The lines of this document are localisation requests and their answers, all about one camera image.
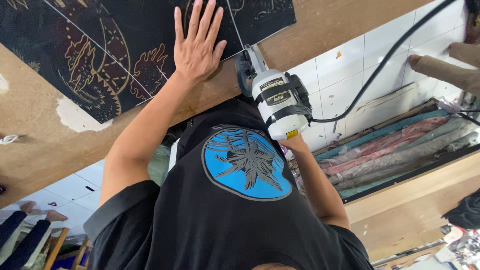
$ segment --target person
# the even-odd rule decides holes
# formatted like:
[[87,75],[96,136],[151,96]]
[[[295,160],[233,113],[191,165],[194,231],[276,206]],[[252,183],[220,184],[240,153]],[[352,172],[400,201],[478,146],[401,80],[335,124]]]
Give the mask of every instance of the person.
[[[0,248],[9,240],[10,236],[17,229],[26,216],[33,210],[36,202],[29,201],[15,211],[7,220],[0,224]],[[44,220],[37,221],[30,233],[20,242],[12,254],[0,264],[0,270],[19,270],[35,251],[42,240],[45,232],[54,221],[66,221],[68,218],[55,210],[49,210]]]
[[[480,13],[471,11],[465,43],[452,43],[450,57],[480,68]],[[410,55],[408,62],[415,72],[450,83],[480,97],[480,70],[461,68],[431,56]]]
[[226,46],[214,46],[223,15],[215,5],[200,17],[194,2],[186,38],[175,8],[177,69],[105,159],[100,207],[84,224],[89,269],[373,269],[301,135],[280,143],[296,157],[308,202],[258,110],[238,99],[194,117],[161,188],[149,180],[175,111]]

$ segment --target hand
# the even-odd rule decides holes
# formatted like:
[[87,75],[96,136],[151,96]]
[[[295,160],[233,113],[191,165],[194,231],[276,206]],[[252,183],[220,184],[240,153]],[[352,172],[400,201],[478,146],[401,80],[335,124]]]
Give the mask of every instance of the hand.
[[304,151],[310,152],[308,145],[303,140],[301,134],[298,134],[297,136],[288,140],[279,140],[278,143],[292,150],[293,154]]
[[213,22],[212,15],[215,9],[215,0],[209,0],[202,19],[200,10],[202,0],[195,0],[192,17],[188,28],[187,38],[183,36],[181,11],[175,7],[175,48],[173,58],[177,70],[183,80],[193,87],[200,81],[205,80],[218,67],[220,57],[227,45],[226,40],[220,41],[214,50],[215,40],[222,21],[223,8],[219,7],[215,12]]

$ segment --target blue circular logo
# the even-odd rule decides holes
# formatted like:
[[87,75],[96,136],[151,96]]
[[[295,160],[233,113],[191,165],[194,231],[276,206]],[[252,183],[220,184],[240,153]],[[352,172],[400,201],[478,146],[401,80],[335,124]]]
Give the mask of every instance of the blue circular logo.
[[292,185],[286,166],[263,132],[224,127],[204,144],[202,162],[217,186],[250,200],[272,201],[288,196]]

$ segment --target black electrical tape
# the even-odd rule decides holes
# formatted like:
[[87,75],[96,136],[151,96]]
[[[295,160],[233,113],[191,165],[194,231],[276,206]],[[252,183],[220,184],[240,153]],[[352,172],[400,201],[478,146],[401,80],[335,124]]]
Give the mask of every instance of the black electrical tape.
[[268,117],[267,121],[265,122],[267,130],[273,123],[276,123],[278,120],[293,114],[302,114],[308,119],[312,118],[312,111],[306,108],[303,104],[290,105],[279,109],[270,115],[270,117]]
[[295,89],[295,88],[300,87],[300,86],[302,86],[300,81],[293,81],[293,82],[289,82],[289,83],[286,83],[286,84],[271,87],[271,88],[269,88],[265,91],[262,91],[257,96],[257,98],[255,99],[255,103],[258,106],[258,104],[264,102],[265,100],[271,98],[272,96],[274,96],[276,94],[279,94],[279,93],[281,93],[283,91],[286,91],[286,90]]
[[370,76],[370,79],[368,79],[368,81],[365,83],[365,85],[362,87],[362,89],[360,90],[360,92],[357,94],[357,96],[355,97],[355,99],[353,99],[353,102],[352,104],[350,104],[350,106],[347,108],[347,110],[342,113],[341,115],[337,116],[337,117],[334,117],[334,118],[330,118],[330,119],[311,119],[312,122],[316,122],[316,123],[329,123],[329,122],[335,122],[335,121],[338,121],[342,118],[345,118],[345,116],[347,116],[347,114],[349,114],[353,107],[355,107],[355,105],[357,104],[357,102],[360,100],[361,96],[363,95],[363,93],[365,93],[365,91],[368,89],[368,87],[370,86],[370,84],[372,84],[372,81],[377,77],[378,73],[380,73],[380,71],[382,71],[382,69],[385,67],[385,65],[387,64],[388,60],[390,60],[390,58],[392,58],[392,55],[395,53],[395,51],[407,40],[407,38],[409,38],[415,31],[417,31],[420,27],[422,27],[422,25],[424,25],[426,22],[428,22],[432,17],[434,17],[436,14],[438,14],[440,11],[442,11],[444,8],[446,8],[448,5],[450,5],[451,3],[455,2],[456,0],[445,0],[443,1],[440,5],[438,5],[438,7],[434,8],[432,11],[430,11],[430,13],[428,13],[427,15],[425,15],[425,17],[423,17],[418,23],[416,23],[414,26],[412,26],[412,28],[410,28],[396,43],[395,45],[393,45],[393,47],[390,49],[390,51],[387,53],[387,55],[385,55],[385,58],[383,59],[383,61],[380,63],[380,65],[378,66],[378,68],[373,72],[373,74]]

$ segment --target black pants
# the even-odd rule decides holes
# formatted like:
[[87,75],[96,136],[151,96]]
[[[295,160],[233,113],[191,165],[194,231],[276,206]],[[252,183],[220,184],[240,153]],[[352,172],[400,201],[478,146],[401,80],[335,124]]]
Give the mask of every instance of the black pants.
[[[27,214],[25,212],[16,211],[3,224],[0,224],[0,248],[2,248],[8,241],[12,233],[17,229],[20,223],[22,223],[26,216]],[[33,227],[31,232],[25,237],[25,239],[23,239],[10,257],[0,265],[0,270],[21,269],[35,251],[38,243],[42,240],[42,237],[49,226],[49,221],[38,221],[35,227]]]

